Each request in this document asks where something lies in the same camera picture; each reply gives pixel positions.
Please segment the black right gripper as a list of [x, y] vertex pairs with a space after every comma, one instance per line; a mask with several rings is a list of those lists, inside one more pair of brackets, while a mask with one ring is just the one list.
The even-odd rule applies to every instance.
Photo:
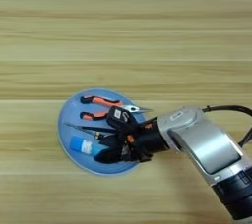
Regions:
[[151, 161], [157, 152], [169, 150], [168, 144], [158, 128], [158, 120], [152, 119], [141, 123], [136, 131], [126, 137], [125, 141], [118, 135], [100, 135], [99, 143], [109, 147], [99, 152], [94, 160], [103, 164], [121, 161]]

